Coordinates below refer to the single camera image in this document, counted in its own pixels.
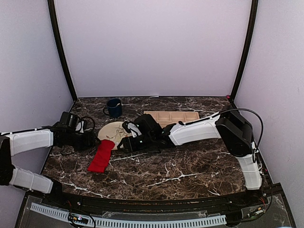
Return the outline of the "cream plate with bird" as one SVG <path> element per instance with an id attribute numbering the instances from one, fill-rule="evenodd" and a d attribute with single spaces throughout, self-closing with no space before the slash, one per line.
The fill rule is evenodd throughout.
<path id="1" fill-rule="evenodd" d="M 123 122 L 113 122 L 108 123 L 100 129 L 100 131 L 98 132 L 98 139 L 112 141 L 115 144 L 113 150 L 117 150 L 117 145 L 121 142 L 121 140 L 124 137 L 128 137 L 131 135 L 131 133 L 128 133 L 123 128 Z"/>

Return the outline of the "right black frame post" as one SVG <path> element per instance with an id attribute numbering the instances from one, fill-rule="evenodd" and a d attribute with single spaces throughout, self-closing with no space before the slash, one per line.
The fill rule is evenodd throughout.
<path id="1" fill-rule="evenodd" d="M 252 41 L 252 36 L 254 32 L 254 27 L 255 27 L 255 22 L 256 22 L 256 17 L 257 17 L 257 10 L 258 10 L 258 2 L 259 0 L 252 0 L 251 1 L 251 8 L 250 8 L 250 14 L 249 14 L 249 20 L 248 20 L 248 26 L 247 26 L 247 32 L 246 32 L 246 37 L 244 41 L 244 46 L 243 46 L 243 51 L 242 55 L 240 58 L 240 63 L 238 66 L 236 78 L 232 87 L 232 91 L 229 96 L 229 102 L 231 104 L 234 103 L 238 89 L 240 87 L 240 83 L 242 80 L 242 76 L 245 70 L 245 66 L 247 63 L 247 57 L 249 54 L 250 46 L 251 46 L 251 41 Z"/>

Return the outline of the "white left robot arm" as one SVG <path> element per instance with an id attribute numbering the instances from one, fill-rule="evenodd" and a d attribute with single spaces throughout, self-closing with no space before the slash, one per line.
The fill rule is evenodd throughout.
<path id="1" fill-rule="evenodd" d="M 48 194 L 48 199 L 57 207 L 67 203 L 60 182 L 21 169 L 12 163 L 12 157 L 35 149 L 53 146 L 71 146 L 81 152 L 100 143 L 93 131 L 76 131 L 65 127 L 48 127 L 15 133 L 0 134 L 0 184 L 16 186 Z"/>

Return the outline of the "small circuit board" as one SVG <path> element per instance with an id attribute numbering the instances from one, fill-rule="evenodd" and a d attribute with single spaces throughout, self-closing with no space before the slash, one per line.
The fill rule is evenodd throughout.
<path id="1" fill-rule="evenodd" d="M 69 214 L 68 221 L 72 224 L 87 224 L 89 220 L 81 215 L 78 214 Z"/>

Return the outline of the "dark blue mug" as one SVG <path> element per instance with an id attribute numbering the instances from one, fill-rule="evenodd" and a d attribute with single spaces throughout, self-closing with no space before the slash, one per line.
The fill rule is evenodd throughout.
<path id="1" fill-rule="evenodd" d="M 119 98 L 112 98 L 107 101 L 103 113 L 111 118 L 118 118 L 122 115 L 122 101 Z"/>

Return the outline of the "red sock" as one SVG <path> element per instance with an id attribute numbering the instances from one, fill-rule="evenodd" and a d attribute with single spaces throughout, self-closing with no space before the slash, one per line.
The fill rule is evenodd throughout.
<path id="1" fill-rule="evenodd" d="M 87 170 L 90 172 L 104 173 L 109 164 L 111 151 L 114 146 L 114 142 L 110 140 L 102 140 L 101 144 L 97 147 L 96 155 Z"/>

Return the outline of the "wooden compartment tray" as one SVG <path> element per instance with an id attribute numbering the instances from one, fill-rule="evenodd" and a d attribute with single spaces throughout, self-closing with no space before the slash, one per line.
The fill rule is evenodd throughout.
<path id="1" fill-rule="evenodd" d="M 159 124 L 191 122 L 199 119 L 198 112 L 144 111 L 144 114 L 150 114 Z"/>

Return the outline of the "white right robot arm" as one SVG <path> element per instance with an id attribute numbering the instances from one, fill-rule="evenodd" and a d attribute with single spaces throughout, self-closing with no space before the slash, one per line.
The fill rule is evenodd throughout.
<path id="1" fill-rule="evenodd" d="M 117 145 L 124 152 L 137 152 L 148 148 L 165 149 L 206 139 L 221 139 L 228 152 L 236 157 L 245 178 L 246 189 L 242 201 L 253 206 L 261 198 L 262 167 L 257 163 L 260 140 L 255 140 L 252 124 L 241 112 L 258 114 L 250 109 L 227 106 L 210 116 L 190 121 L 171 123 L 161 127 L 151 114 L 143 114 L 133 122 L 125 121 L 123 128 L 131 133 Z"/>

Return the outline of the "left black frame post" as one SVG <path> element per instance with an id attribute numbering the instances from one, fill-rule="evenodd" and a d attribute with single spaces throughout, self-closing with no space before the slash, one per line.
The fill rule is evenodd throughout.
<path id="1" fill-rule="evenodd" d="M 71 77 L 70 71 L 68 69 L 67 59 L 66 59 L 66 55 L 65 55 L 61 35 L 60 35 L 60 29 L 59 29 L 59 23 L 58 23 L 58 19 L 57 19 L 55 1 L 54 0 L 47 0 L 47 3 L 48 3 L 49 16 L 50 16 L 50 20 L 51 20 L 51 26 L 52 26 L 52 30 L 53 30 L 53 36 L 54 36 L 54 39 L 55 39 L 55 44 L 56 44 L 56 47 L 57 47 L 57 53 L 58 53 L 59 60 L 60 60 L 60 63 L 61 63 L 61 67 L 62 67 L 62 70 L 63 70 L 63 73 L 64 73 L 65 81 L 66 81 L 66 84 L 67 84 L 67 87 L 68 87 L 68 90 L 69 90 L 69 93 L 71 95 L 71 98 L 72 98 L 73 102 L 76 102 L 78 100 L 78 97 L 77 97 L 77 94 L 76 94 L 74 84 L 72 82 L 72 77 Z"/>

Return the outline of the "black frame post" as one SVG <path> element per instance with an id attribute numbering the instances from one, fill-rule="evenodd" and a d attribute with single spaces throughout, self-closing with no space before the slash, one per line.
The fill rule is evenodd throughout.
<path id="1" fill-rule="evenodd" d="M 76 94 L 74 84 L 72 82 L 72 77 L 71 77 L 70 71 L 68 69 L 67 59 L 66 59 L 66 55 L 65 55 L 61 35 L 60 35 L 60 29 L 59 29 L 59 23 L 58 23 L 58 19 L 57 19 L 55 1 L 54 0 L 47 0 L 47 3 L 48 3 L 49 16 L 50 16 L 50 20 L 51 20 L 51 26 L 52 26 L 52 30 L 53 30 L 53 36 L 54 36 L 54 39 L 55 39 L 55 44 L 56 44 L 56 47 L 57 47 L 57 53 L 58 53 L 59 60 L 60 60 L 60 63 L 61 63 L 61 67 L 62 67 L 62 70 L 63 70 L 63 73 L 64 73 L 65 81 L 66 81 L 66 84 L 67 84 L 67 87 L 68 87 L 68 90 L 69 90 L 69 93 L 71 95 L 71 98 L 72 98 L 73 102 L 76 102 L 78 100 L 78 97 L 77 97 L 77 94 Z"/>
<path id="2" fill-rule="evenodd" d="M 249 54 L 250 46 L 251 46 L 251 41 L 252 41 L 252 36 L 254 32 L 254 27 L 255 27 L 255 22 L 256 22 L 256 17 L 257 17 L 257 10 L 258 10 L 258 2 L 259 0 L 252 0 L 251 1 L 251 8 L 250 8 L 250 14 L 249 14 L 249 20 L 248 20 L 248 26 L 247 26 L 247 32 L 246 32 L 246 37 L 244 41 L 244 46 L 243 46 L 243 51 L 242 55 L 240 58 L 240 63 L 238 66 L 236 78 L 232 87 L 232 91 L 229 96 L 229 102 L 231 104 L 234 103 L 238 89 L 240 87 L 240 83 L 242 80 L 242 76 L 245 70 L 245 66 L 247 63 L 247 57 Z"/>

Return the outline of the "black front table rail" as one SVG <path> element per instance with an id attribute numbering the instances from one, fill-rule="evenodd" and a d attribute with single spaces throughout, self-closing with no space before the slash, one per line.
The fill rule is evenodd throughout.
<path id="1" fill-rule="evenodd" d="M 81 188 L 73 183 L 63 184 L 65 202 L 49 199 L 41 193 L 27 193 L 21 209 L 31 202 L 66 209 L 72 206 L 86 212 L 123 211 L 156 213 L 204 209 L 209 211 L 235 211 L 246 207 L 284 204 L 285 193 L 281 184 L 263 182 L 259 190 L 246 190 L 243 181 L 231 183 L 220 180 L 199 183 L 194 180 L 169 180 L 158 185 L 141 186 L 113 181 L 109 186 Z"/>

